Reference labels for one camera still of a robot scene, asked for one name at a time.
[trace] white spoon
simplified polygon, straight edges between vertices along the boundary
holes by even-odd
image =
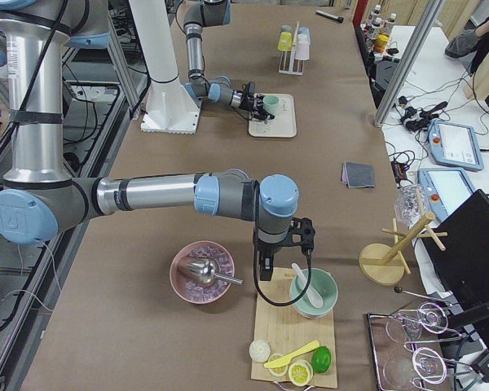
[[[302,286],[305,287],[308,283],[305,275],[302,273],[301,268],[297,263],[292,264],[292,269],[297,273],[297,277],[301,280]],[[308,296],[308,300],[310,300],[310,304],[312,304],[315,308],[322,308],[324,305],[323,297],[310,285],[306,290],[306,295]]]

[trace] person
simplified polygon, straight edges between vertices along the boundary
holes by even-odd
[[[469,73],[474,74],[483,59],[489,53],[489,16],[475,29],[463,31],[454,37],[445,49],[445,54],[452,58],[460,58],[469,53],[474,53],[469,68]]]

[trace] green cup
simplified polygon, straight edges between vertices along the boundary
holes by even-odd
[[[302,273],[307,277],[308,269],[303,270]],[[335,306],[335,303],[337,303],[337,283],[327,271],[312,267],[311,286],[323,297],[324,305],[322,308],[315,308],[313,305],[311,305],[307,295],[304,295],[301,297],[301,299],[296,301],[295,304],[293,304],[293,307],[305,318],[322,318],[328,314],[329,311],[331,311]],[[303,288],[304,284],[302,281],[298,277],[295,277],[290,284],[290,299],[294,299],[295,297],[299,296]]]
[[[264,109],[272,116],[276,116],[279,112],[280,99],[275,95],[266,95],[262,99]]]

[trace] wooden cutting board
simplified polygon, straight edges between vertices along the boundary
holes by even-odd
[[[289,287],[295,272],[291,269],[276,267],[271,281],[261,282],[260,287],[265,295],[273,301],[287,301]],[[315,387],[337,388],[337,357],[335,355],[335,331],[333,330],[333,311],[319,319],[307,319],[301,316],[292,305],[275,307],[266,303],[258,295],[255,311],[255,340],[265,340],[270,344],[272,353],[288,354],[307,344],[318,340],[328,346],[332,354],[332,364],[325,373],[315,373],[310,384]],[[298,356],[311,362],[312,352]],[[283,377],[273,376],[264,366],[252,362],[252,379],[265,381],[289,381],[288,374]]]

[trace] green bowl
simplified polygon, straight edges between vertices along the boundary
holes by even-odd
[[[302,273],[307,277],[308,269],[302,271]],[[335,303],[337,303],[338,298],[338,288],[337,283],[327,271],[311,268],[311,286],[323,297],[324,305],[322,308],[315,308],[310,304],[308,296],[304,295],[298,301],[293,304],[295,310],[309,319],[322,318],[329,311],[332,310]],[[299,296],[304,288],[302,281],[295,277],[290,284],[290,299],[294,299]]]

